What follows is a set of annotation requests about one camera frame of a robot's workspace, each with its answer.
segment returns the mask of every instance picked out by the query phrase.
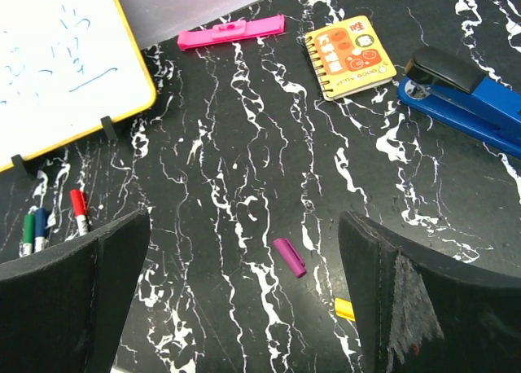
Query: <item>purple marker cap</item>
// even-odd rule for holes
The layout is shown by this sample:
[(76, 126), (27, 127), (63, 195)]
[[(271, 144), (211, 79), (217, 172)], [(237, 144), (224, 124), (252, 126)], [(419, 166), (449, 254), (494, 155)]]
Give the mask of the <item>purple marker cap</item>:
[(306, 274), (306, 264), (296, 249), (293, 248), (290, 240), (279, 237), (274, 241), (274, 246), (280, 252), (287, 265), (290, 266), (291, 271), (293, 271), (297, 278), (300, 278)]

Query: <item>small notebook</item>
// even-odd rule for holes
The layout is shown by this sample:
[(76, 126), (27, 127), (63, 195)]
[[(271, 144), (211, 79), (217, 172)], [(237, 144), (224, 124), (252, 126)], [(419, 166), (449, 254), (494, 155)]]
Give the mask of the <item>small notebook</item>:
[(396, 75), (367, 16), (306, 33), (305, 41), (326, 100), (381, 86)]

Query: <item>red marker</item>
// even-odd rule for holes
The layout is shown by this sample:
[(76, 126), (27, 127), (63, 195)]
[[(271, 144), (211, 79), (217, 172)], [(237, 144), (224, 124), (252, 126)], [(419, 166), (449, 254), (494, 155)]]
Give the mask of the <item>red marker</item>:
[(76, 215), (76, 222), (80, 236), (89, 233), (89, 222), (87, 221), (87, 201), (82, 190), (71, 190), (72, 206)]

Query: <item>yellow whiteboard frame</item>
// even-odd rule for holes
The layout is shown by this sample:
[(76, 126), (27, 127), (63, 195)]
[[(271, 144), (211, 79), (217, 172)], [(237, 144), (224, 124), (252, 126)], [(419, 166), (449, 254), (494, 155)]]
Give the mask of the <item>yellow whiteboard frame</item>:
[[(132, 43), (132, 47), (136, 53), (136, 56), (138, 58), (138, 61), (139, 61), (139, 64), (141, 65), (141, 69), (143, 70), (143, 73), (145, 74), (145, 77), (147, 78), (147, 84), (150, 88), (150, 91), (151, 91), (151, 99), (146, 102), (144, 105), (142, 105), (141, 107), (138, 107), (138, 108), (135, 108), (134, 110), (130, 111), (130, 112), (127, 112), (126, 114), (123, 114), (123, 115), (120, 115), (120, 116), (117, 116), (115, 118), (112, 118), (112, 122), (119, 122), (119, 121), (122, 121), (126, 118), (129, 118), (131, 116), (134, 116), (136, 114), (139, 114), (140, 112), (142, 111), (145, 111), (147, 110), (148, 108), (152, 107), (152, 105), (155, 103), (156, 99), (157, 99), (157, 93), (155, 91), (155, 85), (154, 85), (154, 82), (152, 80), (152, 77), (150, 75), (150, 72), (148, 71), (148, 68), (147, 66), (145, 65), (145, 60), (143, 59), (142, 55), (141, 55), (141, 51), (139, 50), (139, 47), (138, 47), (138, 44), (136, 43), (136, 39), (134, 37), (134, 34), (132, 33), (132, 29), (130, 29), (130, 25), (129, 25), (129, 21), (127, 20), (126, 16), (125, 16), (125, 13), (123, 12), (123, 8), (121, 7), (121, 3), (120, 3), (120, 0), (113, 0), (114, 1), (114, 4), (116, 5), (116, 9), (117, 11), (119, 12), (120, 14), (120, 18), (121, 18), (121, 22), (123, 23), (123, 25), (125, 26), (125, 30), (127, 32), (127, 34), (129, 35), (129, 40), (130, 42)], [(43, 156), (45, 155), (46, 153), (49, 153), (50, 151), (53, 151), (54, 149), (58, 149), (59, 147), (62, 147), (64, 145), (68, 145), (69, 143), (73, 143), (74, 141), (82, 138), (82, 137), (85, 137), (89, 134), (92, 134), (98, 130), (101, 130), (103, 128), (103, 126), (100, 124), (100, 125), (97, 125), (95, 127), (93, 127), (92, 129), (89, 129), (87, 131), (84, 131), (83, 133), (79, 133), (77, 135), (74, 135), (72, 136), (71, 138), (67, 138), (67, 139), (64, 139), (63, 141), (60, 141), (59, 143), (56, 143), (55, 145), (52, 145), (50, 147), (46, 147), (40, 151), (37, 151), (31, 155), (28, 155), (28, 156), (25, 156), (23, 157), (24, 160), (32, 160), (32, 159), (36, 159), (37, 157), (39, 156)], [(14, 165), (12, 163), (10, 164), (7, 164), (7, 165), (2, 165), (0, 166), (0, 172), (3, 172), (3, 171), (6, 171), (10, 168), (12, 168)]]

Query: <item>red marker cap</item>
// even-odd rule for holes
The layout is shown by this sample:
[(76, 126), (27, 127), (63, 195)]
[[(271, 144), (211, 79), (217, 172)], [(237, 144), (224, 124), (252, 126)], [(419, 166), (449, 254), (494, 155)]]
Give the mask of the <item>red marker cap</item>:
[(72, 206), (76, 217), (85, 216), (87, 214), (87, 201), (82, 190), (71, 190)]

